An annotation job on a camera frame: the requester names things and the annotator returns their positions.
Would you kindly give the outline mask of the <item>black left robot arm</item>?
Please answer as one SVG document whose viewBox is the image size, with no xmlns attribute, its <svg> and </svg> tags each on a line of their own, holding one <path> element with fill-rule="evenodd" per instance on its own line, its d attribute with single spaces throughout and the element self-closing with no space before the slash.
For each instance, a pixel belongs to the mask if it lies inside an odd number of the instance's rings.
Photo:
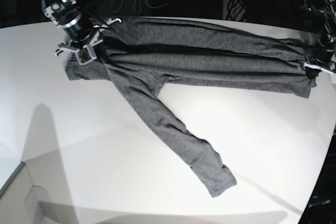
<svg viewBox="0 0 336 224">
<path fill-rule="evenodd" d="M 326 72 L 335 77 L 335 0 L 306 0 L 308 11 L 323 19 L 319 44 L 322 49 L 304 64 L 305 67 Z"/>
</svg>

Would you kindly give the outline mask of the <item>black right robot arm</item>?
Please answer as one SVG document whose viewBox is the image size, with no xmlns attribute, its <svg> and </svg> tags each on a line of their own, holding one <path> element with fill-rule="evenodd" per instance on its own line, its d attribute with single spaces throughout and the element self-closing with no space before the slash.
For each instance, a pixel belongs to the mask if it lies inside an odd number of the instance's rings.
<svg viewBox="0 0 336 224">
<path fill-rule="evenodd" d="M 103 43 L 101 33 L 111 30 L 112 24 L 122 22 L 119 18 L 102 20 L 86 8 L 85 1 L 41 0 L 45 17 L 67 35 L 66 42 L 58 45 L 55 55 L 63 52 L 74 54 L 80 65 L 97 59 L 95 48 Z"/>
</svg>

